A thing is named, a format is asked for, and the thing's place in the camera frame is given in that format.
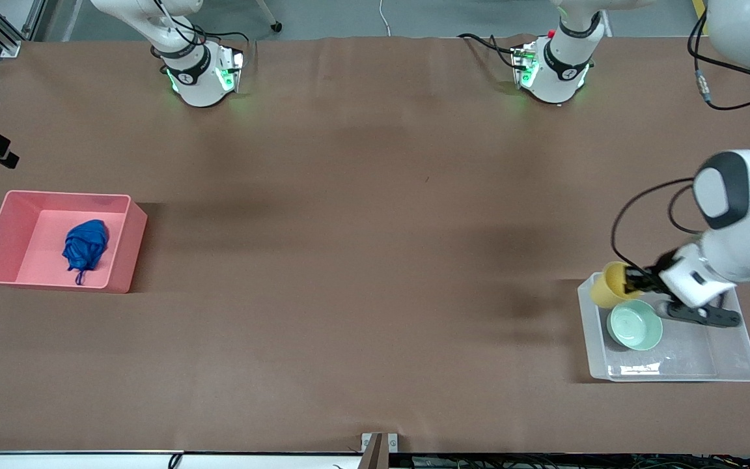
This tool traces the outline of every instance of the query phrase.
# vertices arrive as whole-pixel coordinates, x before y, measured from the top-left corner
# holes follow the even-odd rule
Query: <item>brown table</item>
[[[130,294],[0,287],[0,450],[750,453],[750,384],[587,376],[575,288],[638,190],[750,147],[682,39],[610,39],[563,107],[461,40],[263,42],[192,109],[148,44],[26,44],[0,66],[7,190],[128,193]],[[708,68],[721,104],[750,79]],[[668,193],[639,262],[682,241]],[[697,223],[682,204],[684,223]],[[750,285],[740,289],[750,332]]]

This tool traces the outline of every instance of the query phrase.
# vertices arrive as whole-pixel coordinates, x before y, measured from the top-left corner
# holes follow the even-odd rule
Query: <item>pink plastic tray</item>
[[[68,231],[102,220],[108,246],[83,285],[63,257]],[[12,190],[0,208],[0,285],[38,290],[126,293],[132,284],[146,214],[128,195]]]

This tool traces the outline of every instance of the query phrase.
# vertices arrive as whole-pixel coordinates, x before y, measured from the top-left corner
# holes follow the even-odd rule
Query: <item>clear plastic tray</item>
[[[662,315],[664,333],[661,342],[651,350],[630,350],[607,333],[610,309],[598,308],[589,298],[589,289],[600,274],[592,274],[577,288],[589,374],[593,378],[612,381],[750,381],[750,339],[744,319],[739,327],[720,328]],[[646,293],[640,299],[655,307],[667,297]],[[723,306],[741,312],[736,291],[726,295]]]

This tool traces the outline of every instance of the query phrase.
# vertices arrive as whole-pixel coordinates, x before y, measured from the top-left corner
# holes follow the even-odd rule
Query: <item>green bowl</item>
[[[615,341],[633,350],[650,350],[661,341],[661,318],[642,300],[624,301],[607,318],[607,331]]]

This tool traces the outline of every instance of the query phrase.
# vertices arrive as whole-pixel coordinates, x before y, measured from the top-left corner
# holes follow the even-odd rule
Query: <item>blue drawstring bag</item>
[[[62,255],[68,259],[68,270],[80,271],[74,280],[77,285],[83,284],[83,274],[86,270],[94,270],[98,266],[100,256],[106,250],[107,241],[106,226],[102,220],[89,220],[68,232]]]

